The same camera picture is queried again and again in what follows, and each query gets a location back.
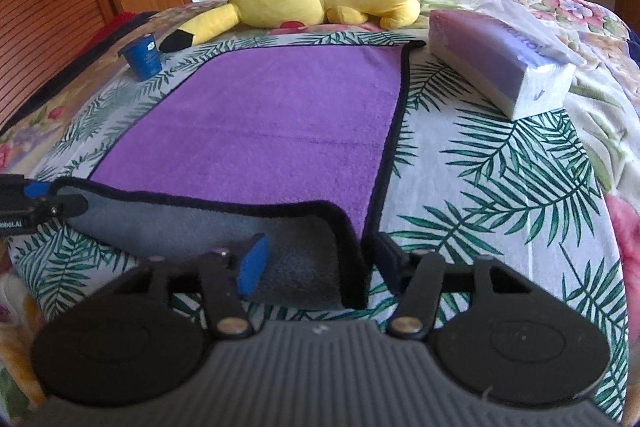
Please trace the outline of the floral bed blanket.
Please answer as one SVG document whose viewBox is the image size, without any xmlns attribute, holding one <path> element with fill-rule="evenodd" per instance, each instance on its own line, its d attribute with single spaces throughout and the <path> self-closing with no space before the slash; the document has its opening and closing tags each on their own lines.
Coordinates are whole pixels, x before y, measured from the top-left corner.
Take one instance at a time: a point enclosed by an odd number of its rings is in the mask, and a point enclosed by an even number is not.
<svg viewBox="0 0 640 427">
<path fill-rule="evenodd" d="M 627 301 L 630 332 L 626 396 L 621 418 L 627 426 L 639 421 L 639 67 L 637 45 L 627 26 L 612 12 L 584 0 L 514 0 L 538 18 L 564 43 L 586 59 L 578 70 L 564 102 L 576 110 L 582 143 L 590 148 L 593 169 L 604 192 L 606 210 L 613 225 Z M 421 0 L 423 14 L 403 30 L 390 32 L 413 39 L 427 36 L 427 14 L 439 9 L 472 10 L 477 0 Z M 388 34 L 373 25 L 323 25 L 305 27 L 288 23 L 275 30 L 235 28 L 216 39 L 320 34 L 363 31 Z M 1 135 L 1 169 L 6 173 L 34 176 L 27 167 L 30 155 L 24 129 L 35 124 L 44 141 L 60 136 L 73 116 L 67 95 L 93 96 L 104 80 L 127 72 L 116 56 L 119 39 L 49 102 L 14 124 Z"/>
</svg>

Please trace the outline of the blue cup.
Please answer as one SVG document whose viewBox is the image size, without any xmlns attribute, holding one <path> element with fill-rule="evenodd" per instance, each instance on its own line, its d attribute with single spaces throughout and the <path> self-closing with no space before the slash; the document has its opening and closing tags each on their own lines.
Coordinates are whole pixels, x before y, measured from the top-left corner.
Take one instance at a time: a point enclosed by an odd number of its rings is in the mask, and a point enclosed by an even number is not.
<svg viewBox="0 0 640 427">
<path fill-rule="evenodd" d="M 122 56 L 139 80 L 149 80 L 162 71 L 160 51 L 152 34 L 144 34 L 123 46 L 118 55 Z"/>
</svg>

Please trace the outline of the red and navy bedding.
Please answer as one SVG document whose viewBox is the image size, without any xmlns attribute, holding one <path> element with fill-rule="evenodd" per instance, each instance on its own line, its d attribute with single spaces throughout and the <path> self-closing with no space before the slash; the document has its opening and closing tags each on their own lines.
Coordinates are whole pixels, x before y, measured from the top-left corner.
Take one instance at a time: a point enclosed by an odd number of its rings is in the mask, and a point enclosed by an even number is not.
<svg viewBox="0 0 640 427">
<path fill-rule="evenodd" d="M 17 111 L 4 123 L 1 132 L 8 131 L 24 117 L 40 109 L 63 88 L 67 87 L 82 72 L 94 64 L 111 46 L 131 31 L 145 24 L 156 11 L 141 13 L 122 12 L 103 26 L 81 50 L 73 61 L 47 80 Z"/>
</svg>

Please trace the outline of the tissue pack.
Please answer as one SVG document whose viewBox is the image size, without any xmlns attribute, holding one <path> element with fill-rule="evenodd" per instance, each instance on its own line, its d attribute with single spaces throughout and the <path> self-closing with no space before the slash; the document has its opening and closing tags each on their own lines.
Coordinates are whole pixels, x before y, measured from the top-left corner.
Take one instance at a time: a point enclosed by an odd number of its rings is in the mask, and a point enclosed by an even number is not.
<svg viewBox="0 0 640 427">
<path fill-rule="evenodd" d="M 428 47 L 512 121 L 561 108 L 587 64 L 514 0 L 433 10 Z"/>
</svg>

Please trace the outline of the purple and grey towel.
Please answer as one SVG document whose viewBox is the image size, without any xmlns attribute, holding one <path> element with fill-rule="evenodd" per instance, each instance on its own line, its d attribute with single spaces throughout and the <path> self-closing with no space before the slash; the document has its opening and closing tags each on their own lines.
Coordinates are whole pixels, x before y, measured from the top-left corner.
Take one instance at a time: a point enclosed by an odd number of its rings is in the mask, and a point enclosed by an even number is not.
<svg viewBox="0 0 640 427">
<path fill-rule="evenodd" d="M 270 46 L 207 61 L 55 195 L 74 230 L 185 262 L 268 251 L 243 293 L 273 306 L 362 309 L 409 90 L 413 44 Z"/>
</svg>

